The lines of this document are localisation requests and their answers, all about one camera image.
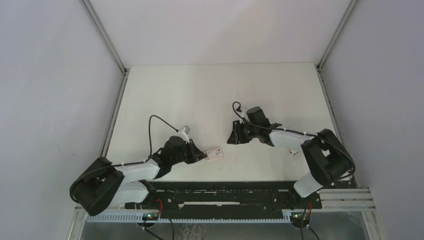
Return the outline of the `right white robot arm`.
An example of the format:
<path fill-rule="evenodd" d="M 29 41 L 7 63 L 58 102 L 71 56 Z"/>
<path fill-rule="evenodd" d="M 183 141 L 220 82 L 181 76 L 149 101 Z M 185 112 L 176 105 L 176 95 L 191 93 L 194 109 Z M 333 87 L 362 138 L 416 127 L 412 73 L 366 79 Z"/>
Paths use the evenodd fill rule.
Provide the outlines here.
<path fill-rule="evenodd" d="M 309 172 L 293 185 L 289 194 L 289 203 L 293 207 L 302 208 L 311 194 L 355 173 L 352 157 L 330 129 L 317 133 L 296 131 L 280 123 L 270 123 L 259 106 L 244 110 L 240 102 L 234 101 L 231 107 L 238 120 L 232 123 L 227 140 L 229 145 L 247 144 L 258 139 L 271 147 L 303 153 Z"/>

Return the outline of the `red white staple box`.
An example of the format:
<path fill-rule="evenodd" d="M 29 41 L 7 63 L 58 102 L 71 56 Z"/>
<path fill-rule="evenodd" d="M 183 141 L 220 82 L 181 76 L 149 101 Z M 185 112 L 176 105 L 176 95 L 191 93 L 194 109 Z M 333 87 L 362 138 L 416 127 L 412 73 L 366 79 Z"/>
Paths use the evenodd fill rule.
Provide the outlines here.
<path fill-rule="evenodd" d="M 208 160 L 213 160 L 223 157 L 223 151 L 220 147 L 217 147 L 214 149 L 207 150 L 206 155 Z"/>

